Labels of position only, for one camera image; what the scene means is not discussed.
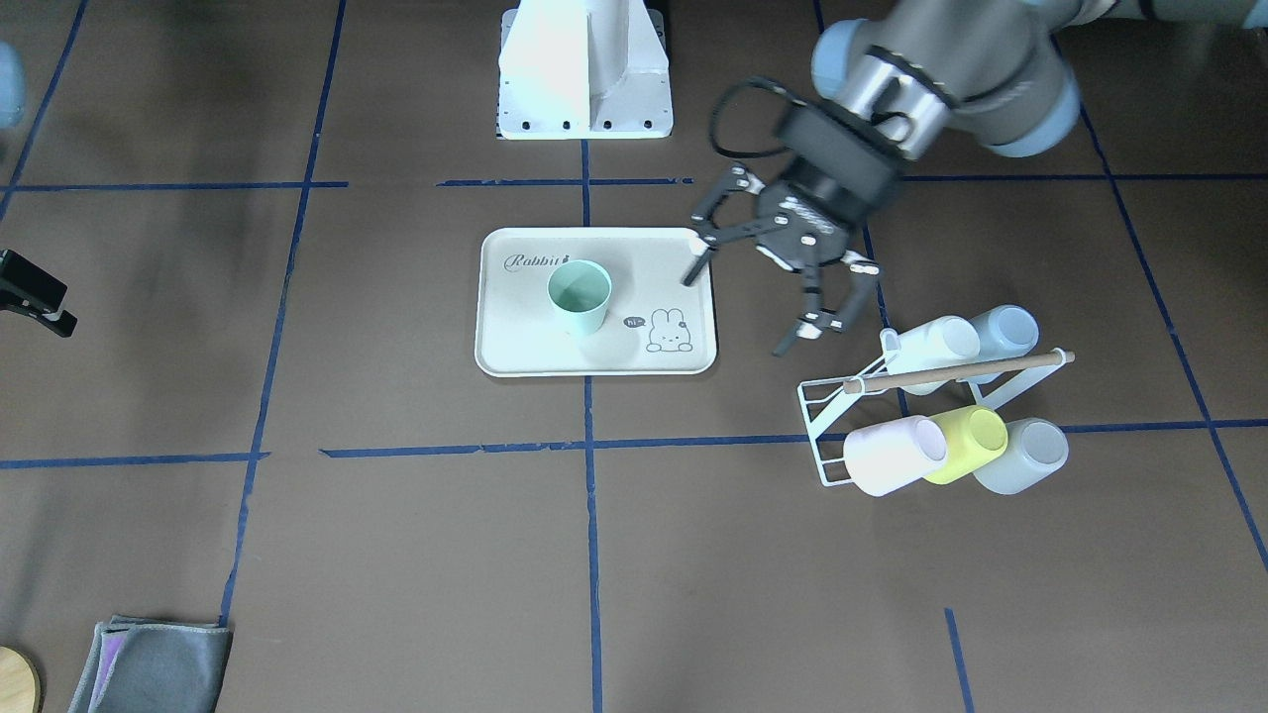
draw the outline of black cable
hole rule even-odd
[[[784,99],[789,104],[798,107],[805,107],[805,99],[801,99],[794,94],[789,88],[775,81],[773,79],[765,76],[751,76],[744,81],[732,85],[727,91],[721,93],[718,98],[718,103],[714,104],[713,113],[709,114],[709,146],[713,150],[728,159],[763,159],[766,156],[776,156],[789,150],[787,146],[780,146],[779,148],[767,148],[765,151],[732,151],[729,148],[723,148],[718,143],[718,123],[721,121],[721,112],[728,104],[735,98],[737,94],[744,91],[746,89],[761,89],[763,91],[770,91],[771,94]]]

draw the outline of white cup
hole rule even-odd
[[[1038,344],[1038,322],[1030,312],[1016,304],[1000,304],[969,320],[969,324],[981,340],[978,362],[1025,356]],[[998,377],[999,374],[984,374],[966,381],[984,384]]]
[[[586,336],[604,326],[607,301],[612,297],[612,278],[598,263],[568,260],[550,273],[547,294],[563,330]]]
[[[941,468],[947,439],[928,416],[908,416],[850,431],[844,463],[858,490],[880,497]]]
[[[907,374],[924,369],[967,364],[981,351],[981,339],[969,320],[956,316],[938,317],[898,335],[899,351],[885,370]],[[904,386],[903,391],[928,396],[946,381]]]
[[[1065,464],[1070,444],[1065,434],[1042,419],[1022,419],[1008,426],[1003,455],[973,473],[990,492],[1017,495]]]

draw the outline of bunny face illustration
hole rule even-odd
[[[657,310],[652,312],[652,331],[648,351],[691,351],[691,331],[682,310]]]

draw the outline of gray cloth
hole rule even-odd
[[[212,713],[233,633],[112,617],[93,632],[70,713]]]

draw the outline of wooden handle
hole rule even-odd
[[[884,377],[862,377],[850,379],[842,384],[846,393],[860,393],[872,391],[885,391],[919,383],[945,382],[980,377],[983,374],[998,374],[1000,372],[1019,372],[1033,367],[1056,367],[1069,364],[1074,360],[1073,351],[1054,349],[1046,354],[1031,354],[1028,356],[1014,356],[1012,359],[997,359],[994,362],[979,362],[976,364],[959,364],[955,367],[942,367],[938,369],[926,369],[923,372],[909,372],[905,374],[891,374]]]

